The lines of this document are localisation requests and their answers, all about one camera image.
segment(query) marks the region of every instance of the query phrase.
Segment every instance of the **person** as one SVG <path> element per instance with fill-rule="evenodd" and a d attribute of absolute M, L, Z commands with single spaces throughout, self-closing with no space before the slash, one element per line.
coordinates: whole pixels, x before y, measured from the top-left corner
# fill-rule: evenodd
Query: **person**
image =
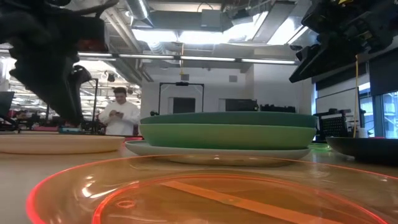
<path fill-rule="evenodd" d="M 136 105 L 126 101 L 125 88 L 117 87 L 113 93 L 116 101 L 109 104 L 98 118 L 107 125 L 107 135 L 132 136 L 134 125 L 139 122 L 139 109 Z"/>
<path fill-rule="evenodd" d="M 13 119 L 14 121 L 16 121 L 16 120 L 21 120 L 21 119 L 26 119 L 26 111 L 24 111 L 24 110 L 17 111 L 17 112 L 12 116 L 12 119 Z"/>

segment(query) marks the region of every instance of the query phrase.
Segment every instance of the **yellow cable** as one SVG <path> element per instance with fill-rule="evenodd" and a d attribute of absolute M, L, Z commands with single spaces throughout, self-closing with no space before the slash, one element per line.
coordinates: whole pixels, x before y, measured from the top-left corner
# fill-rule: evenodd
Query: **yellow cable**
<path fill-rule="evenodd" d="M 358 65 L 358 55 L 356 57 L 355 62 L 355 109 L 354 109 L 354 138 L 356 135 L 356 119 L 357 119 L 357 107 L 358 107 L 358 74 L 359 74 L 359 65 Z"/>

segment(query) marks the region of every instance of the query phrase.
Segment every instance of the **white plate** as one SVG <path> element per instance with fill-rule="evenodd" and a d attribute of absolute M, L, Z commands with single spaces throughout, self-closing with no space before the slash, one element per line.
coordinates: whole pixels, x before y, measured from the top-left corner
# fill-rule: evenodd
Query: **white plate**
<path fill-rule="evenodd" d="M 126 147 L 139 156 L 151 155 L 229 155 L 229 156 L 261 156 L 278 159 L 301 159 L 311 149 L 297 150 L 239 150 L 239 149 L 187 149 L 176 147 L 150 146 L 145 141 L 128 141 Z"/>

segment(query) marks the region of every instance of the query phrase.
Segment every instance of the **orange plate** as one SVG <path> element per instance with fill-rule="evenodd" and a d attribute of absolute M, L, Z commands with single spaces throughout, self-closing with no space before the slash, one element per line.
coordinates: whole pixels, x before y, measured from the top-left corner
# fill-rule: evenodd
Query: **orange plate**
<path fill-rule="evenodd" d="M 27 214 L 36 224 L 398 221 L 396 177 L 271 158 L 251 157 L 262 167 L 173 162 L 195 157 L 113 159 L 59 172 L 31 191 Z"/>

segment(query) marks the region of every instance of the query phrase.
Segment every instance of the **green plate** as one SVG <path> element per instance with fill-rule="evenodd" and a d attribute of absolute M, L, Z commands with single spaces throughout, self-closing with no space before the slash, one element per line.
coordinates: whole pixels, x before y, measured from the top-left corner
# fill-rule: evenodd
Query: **green plate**
<path fill-rule="evenodd" d="M 243 124 L 314 128 L 317 117 L 279 112 L 183 113 L 152 116 L 141 124 Z"/>
<path fill-rule="evenodd" d="M 308 147 L 318 151 L 331 151 L 331 147 L 325 143 L 311 143 Z"/>
<path fill-rule="evenodd" d="M 151 146 L 196 149 L 304 149 L 315 128 L 232 124 L 142 124 Z"/>

